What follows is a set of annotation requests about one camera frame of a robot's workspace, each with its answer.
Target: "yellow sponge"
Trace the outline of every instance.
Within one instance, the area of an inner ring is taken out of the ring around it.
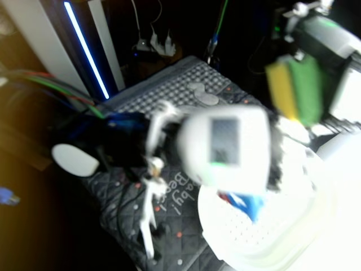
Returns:
[[[292,78],[287,63],[277,62],[266,67],[273,104],[290,120],[298,120]]]

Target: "green sponge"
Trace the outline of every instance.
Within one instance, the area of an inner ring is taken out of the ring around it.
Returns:
[[[304,126],[320,121],[323,113],[322,75],[315,58],[306,55],[300,62],[288,62],[294,96],[298,108],[298,120]]]

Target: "green cable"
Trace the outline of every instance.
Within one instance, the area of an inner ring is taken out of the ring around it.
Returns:
[[[47,81],[44,81],[44,80],[41,80],[41,79],[38,79],[38,78],[34,78],[34,77],[27,77],[27,79],[29,79],[29,80],[31,80],[31,81],[33,81],[33,82],[36,82],[36,83],[38,83],[38,84],[40,84],[40,85],[45,85],[45,86],[47,86],[47,87],[49,87],[49,88],[51,88],[51,89],[55,89],[55,90],[57,90],[57,91],[59,91],[59,92],[61,92],[61,93],[64,93],[64,94],[66,94],[66,95],[72,95],[70,92],[62,89],[61,87],[59,87],[59,86],[57,86],[57,85],[54,85],[54,84],[52,84],[52,83],[49,83],[49,82],[47,82]],[[92,106],[92,105],[90,105],[90,104],[87,104],[87,106],[88,106],[89,110],[90,110],[91,112],[93,112],[93,114],[94,114],[95,116],[97,116],[97,117],[100,118],[100,119],[105,119],[105,116],[104,116],[96,107],[94,107],[94,106]]]
[[[224,2],[222,14],[221,14],[221,19],[219,20],[218,28],[217,28],[217,31],[216,31],[216,33],[215,33],[217,36],[219,35],[219,31],[221,31],[221,26],[222,26],[222,23],[223,23],[224,14],[226,13],[227,4],[228,4],[228,0],[226,0],[226,1]]]

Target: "blue light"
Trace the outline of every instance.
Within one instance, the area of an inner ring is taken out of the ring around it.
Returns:
[[[98,83],[100,85],[100,88],[102,89],[102,92],[105,96],[106,99],[109,99],[109,94],[104,86],[104,83],[103,83],[103,80],[102,78],[100,77],[100,74],[98,72],[98,69],[96,68],[96,65],[94,63],[94,60],[93,60],[93,57],[91,56],[90,54],[90,51],[89,51],[89,48],[88,48],[88,45],[86,44],[85,42],[85,39],[84,39],[84,36],[83,34],[81,33],[81,30],[80,30],[80,27],[79,27],[79,24],[77,22],[77,19],[75,18],[75,15],[74,15],[74,12],[72,10],[72,6],[70,5],[69,2],[64,2],[64,6],[68,12],[68,15],[69,15],[69,18],[70,20],[72,21],[72,24],[73,24],[73,27],[74,27],[74,30],[75,32],[77,33],[77,36],[78,36],[78,39],[80,41],[80,44],[81,46],[83,47],[83,50],[85,52],[85,55],[86,57],[88,58],[88,61],[91,65],[91,68],[93,69],[93,72],[94,72],[94,75],[96,77],[96,79],[98,80]]]

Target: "gray screen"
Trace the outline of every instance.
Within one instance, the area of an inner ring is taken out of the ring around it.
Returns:
[[[213,119],[211,134],[211,163],[239,164],[239,121]]]

